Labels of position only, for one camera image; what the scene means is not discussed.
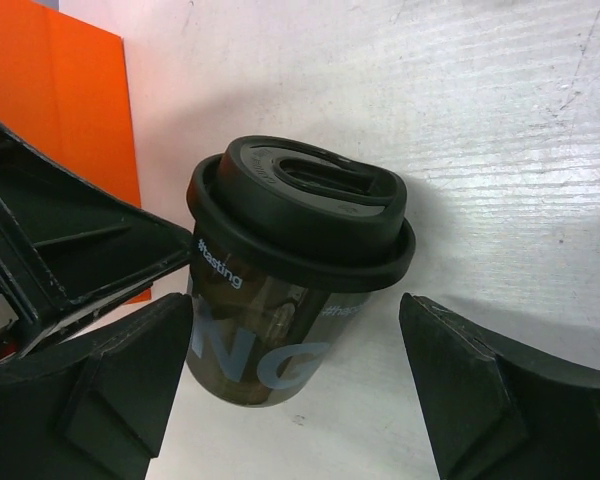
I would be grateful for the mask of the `black paper coffee cup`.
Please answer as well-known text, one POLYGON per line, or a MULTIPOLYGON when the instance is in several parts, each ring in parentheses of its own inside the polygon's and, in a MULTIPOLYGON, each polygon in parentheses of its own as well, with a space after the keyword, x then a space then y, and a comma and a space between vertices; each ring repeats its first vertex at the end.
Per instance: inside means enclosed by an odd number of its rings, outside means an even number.
POLYGON ((246 407, 297 395, 370 298, 270 276, 201 228, 193 233, 188 292, 194 319, 187 367, 209 393, 246 407))

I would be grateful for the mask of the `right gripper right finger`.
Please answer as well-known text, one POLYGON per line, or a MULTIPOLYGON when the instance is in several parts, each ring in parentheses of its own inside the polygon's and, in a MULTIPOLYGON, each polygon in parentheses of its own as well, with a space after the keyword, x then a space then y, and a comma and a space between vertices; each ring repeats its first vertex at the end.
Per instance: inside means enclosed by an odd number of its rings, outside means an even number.
POLYGON ((442 479, 600 479, 600 371, 424 297, 399 323, 442 479))

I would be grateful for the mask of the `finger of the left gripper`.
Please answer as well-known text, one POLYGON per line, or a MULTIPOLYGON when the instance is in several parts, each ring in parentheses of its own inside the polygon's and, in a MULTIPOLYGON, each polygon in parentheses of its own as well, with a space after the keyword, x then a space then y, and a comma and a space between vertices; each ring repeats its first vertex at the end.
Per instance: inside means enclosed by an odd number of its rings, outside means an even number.
POLYGON ((0 122, 0 358, 57 344, 147 291, 187 265, 190 239, 0 122))

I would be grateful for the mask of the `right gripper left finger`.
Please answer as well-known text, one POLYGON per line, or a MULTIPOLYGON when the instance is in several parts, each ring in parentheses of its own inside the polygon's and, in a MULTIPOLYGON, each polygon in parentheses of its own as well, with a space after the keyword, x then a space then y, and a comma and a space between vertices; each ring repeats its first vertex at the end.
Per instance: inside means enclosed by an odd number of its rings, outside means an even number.
POLYGON ((0 479, 143 479, 160 454, 192 331, 169 294, 0 365, 0 479))

